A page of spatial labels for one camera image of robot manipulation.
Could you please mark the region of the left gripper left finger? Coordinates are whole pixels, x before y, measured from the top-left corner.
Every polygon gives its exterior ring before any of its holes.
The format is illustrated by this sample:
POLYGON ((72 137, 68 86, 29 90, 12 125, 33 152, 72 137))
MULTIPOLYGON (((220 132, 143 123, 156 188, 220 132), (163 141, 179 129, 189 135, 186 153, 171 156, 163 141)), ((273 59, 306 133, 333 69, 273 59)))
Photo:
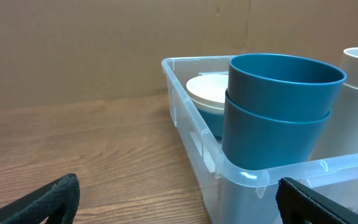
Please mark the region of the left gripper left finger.
POLYGON ((66 174, 0 208, 0 224, 72 223, 79 203, 79 180, 66 174))

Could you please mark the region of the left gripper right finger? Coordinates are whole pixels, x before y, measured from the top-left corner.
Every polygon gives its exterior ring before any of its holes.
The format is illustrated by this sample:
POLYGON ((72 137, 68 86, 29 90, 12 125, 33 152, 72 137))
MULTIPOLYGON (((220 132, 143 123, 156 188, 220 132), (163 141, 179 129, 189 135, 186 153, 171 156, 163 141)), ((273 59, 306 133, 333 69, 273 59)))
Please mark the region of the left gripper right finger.
POLYGON ((358 214, 289 177, 275 199, 283 224, 358 224, 358 214))

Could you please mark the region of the dark blue tall cup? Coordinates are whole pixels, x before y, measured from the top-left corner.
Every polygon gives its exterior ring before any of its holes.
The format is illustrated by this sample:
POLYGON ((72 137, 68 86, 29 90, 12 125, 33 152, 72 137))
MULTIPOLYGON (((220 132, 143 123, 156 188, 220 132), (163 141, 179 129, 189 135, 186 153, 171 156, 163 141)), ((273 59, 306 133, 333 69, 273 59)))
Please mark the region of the dark blue tall cup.
POLYGON ((307 122, 266 118, 236 105, 225 94, 222 150, 246 170, 262 170, 307 161, 332 111, 307 122))
POLYGON ((253 114, 309 122, 330 112, 346 79, 342 69, 312 58, 243 54, 229 62, 227 95, 253 114))

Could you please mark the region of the dark blue bowl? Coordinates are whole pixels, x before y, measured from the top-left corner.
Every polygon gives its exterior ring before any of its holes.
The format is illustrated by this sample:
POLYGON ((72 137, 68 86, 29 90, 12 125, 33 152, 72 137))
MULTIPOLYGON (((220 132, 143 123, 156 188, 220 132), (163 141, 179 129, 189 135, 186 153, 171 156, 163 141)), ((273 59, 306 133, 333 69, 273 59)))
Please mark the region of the dark blue bowl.
POLYGON ((223 113, 212 113, 209 111, 198 109, 201 117, 204 119, 211 133, 216 139, 222 139, 224 115, 223 113))

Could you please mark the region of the cream bowl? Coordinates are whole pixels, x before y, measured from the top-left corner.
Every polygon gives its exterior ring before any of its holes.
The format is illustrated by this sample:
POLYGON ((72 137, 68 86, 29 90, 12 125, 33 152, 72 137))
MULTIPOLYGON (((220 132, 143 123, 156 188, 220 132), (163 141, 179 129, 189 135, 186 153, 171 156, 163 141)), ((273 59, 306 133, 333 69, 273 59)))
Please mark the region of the cream bowl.
POLYGON ((186 92, 197 109, 214 114, 224 113, 228 75, 202 75, 187 81, 186 92))

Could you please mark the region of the clear plastic storage container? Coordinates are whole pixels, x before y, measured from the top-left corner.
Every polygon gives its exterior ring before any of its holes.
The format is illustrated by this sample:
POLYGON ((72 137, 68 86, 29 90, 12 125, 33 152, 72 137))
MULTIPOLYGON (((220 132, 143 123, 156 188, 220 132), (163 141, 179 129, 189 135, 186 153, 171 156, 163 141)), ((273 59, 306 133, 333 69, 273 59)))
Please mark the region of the clear plastic storage container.
POLYGON ((358 214, 358 154, 265 170, 231 164, 186 92, 199 75, 227 74, 230 56, 176 57, 162 61, 170 115, 187 151, 213 223, 280 223, 278 182, 290 177, 358 214))

